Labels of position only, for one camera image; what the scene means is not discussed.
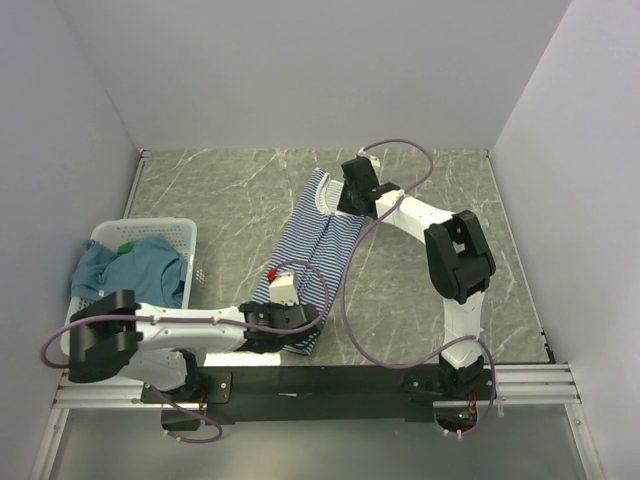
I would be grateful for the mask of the blue white striped tank top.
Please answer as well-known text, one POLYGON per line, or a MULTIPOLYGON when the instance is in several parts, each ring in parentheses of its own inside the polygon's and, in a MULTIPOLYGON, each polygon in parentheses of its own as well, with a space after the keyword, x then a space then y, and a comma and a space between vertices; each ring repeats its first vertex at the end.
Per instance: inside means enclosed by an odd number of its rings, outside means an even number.
POLYGON ((302 260, 302 265, 288 267, 296 273, 296 293, 319 312, 333 305, 364 223, 361 216, 336 212, 341 188, 329 172, 314 170, 267 263, 271 269, 288 260, 302 260))

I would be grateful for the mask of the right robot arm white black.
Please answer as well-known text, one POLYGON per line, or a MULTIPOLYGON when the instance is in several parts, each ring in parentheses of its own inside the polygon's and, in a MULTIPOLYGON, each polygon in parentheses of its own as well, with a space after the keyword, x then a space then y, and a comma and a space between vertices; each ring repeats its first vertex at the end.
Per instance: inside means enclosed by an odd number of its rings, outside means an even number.
POLYGON ((340 213, 381 219, 421 241, 429 277, 443 298, 444 343, 438 374, 420 387, 440 398, 460 399, 477 389, 484 358, 477 338, 481 309, 496 265, 478 217, 428 205, 393 183, 380 183, 372 161, 360 154, 341 165, 340 213))

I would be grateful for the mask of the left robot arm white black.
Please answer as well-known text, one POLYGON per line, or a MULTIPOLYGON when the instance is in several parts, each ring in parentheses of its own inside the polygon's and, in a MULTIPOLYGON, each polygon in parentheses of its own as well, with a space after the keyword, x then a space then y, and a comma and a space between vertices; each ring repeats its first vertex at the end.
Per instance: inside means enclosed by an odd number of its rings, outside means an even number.
POLYGON ((68 377, 90 384, 121 376, 186 402, 204 383, 196 350, 278 352, 317 332, 322 314, 306 303, 170 309, 138 303, 132 291, 120 290, 70 317, 68 377))

